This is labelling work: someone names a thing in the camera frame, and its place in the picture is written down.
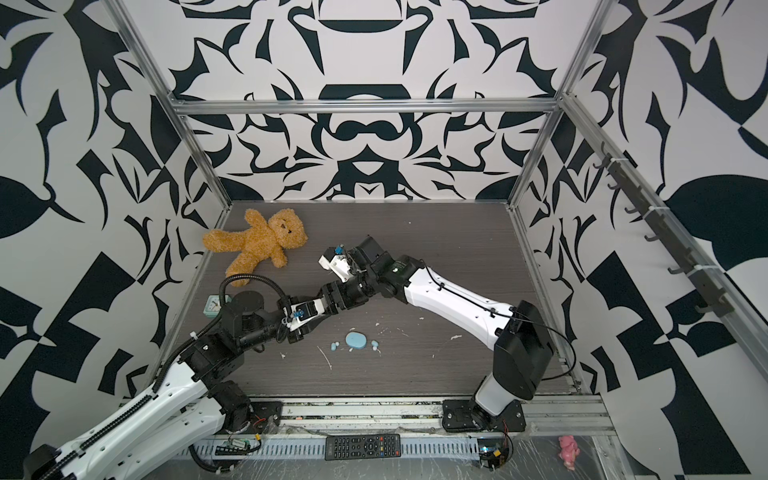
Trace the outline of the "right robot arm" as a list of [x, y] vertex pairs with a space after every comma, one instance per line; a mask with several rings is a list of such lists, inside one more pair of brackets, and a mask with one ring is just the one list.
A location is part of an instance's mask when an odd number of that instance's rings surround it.
[[355, 299], [378, 293], [432, 312], [481, 341], [493, 351], [492, 370], [473, 394], [472, 408], [488, 419], [500, 416], [514, 401], [535, 396], [555, 355], [552, 332], [538, 309], [493, 301], [436, 273], [407, 255], [366, 254], [360, 249], [330, 250], [344, 271], [339, 277]]

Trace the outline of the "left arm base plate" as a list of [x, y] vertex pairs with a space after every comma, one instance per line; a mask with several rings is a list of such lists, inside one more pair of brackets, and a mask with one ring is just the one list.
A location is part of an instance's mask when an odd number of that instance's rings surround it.
[[272, 434], [276, 432], [282, 419], [283, 403], [281, 401], [255, 401], [248, 411], [248, 425], [245, 434]]

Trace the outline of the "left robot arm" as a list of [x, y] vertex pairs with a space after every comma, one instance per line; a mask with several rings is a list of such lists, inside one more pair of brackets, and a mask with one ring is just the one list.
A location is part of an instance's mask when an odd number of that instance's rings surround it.
[[356, 308], [375, 293], [366, 281], [352, 278], [330, 282], [314, 297], [290, 297], [273, 280], [253, 275], [278, 295], [276, 309], [268, 311], [256, 291], [226, 297], [228, 287], [242, 278], [236, 274], [221, 283], [217, 316], [169, 356], [149, 387], [63, 446], [34, 450], [23, 462], [24, 478], [140, 478], [221, 430], [249, 430], [251, 401], [228, 378], [245, 352], [272, 340], [297, 342], [329, 316]]

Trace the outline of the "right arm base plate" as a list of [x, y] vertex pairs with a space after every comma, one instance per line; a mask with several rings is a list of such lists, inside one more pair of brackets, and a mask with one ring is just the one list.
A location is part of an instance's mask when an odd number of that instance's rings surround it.
[[444, 400], [442, 428], [449, 433], [523, 432], [527, 423], [522, 404], [513, 400], [501, 414], [493, 416], [472, 400]]

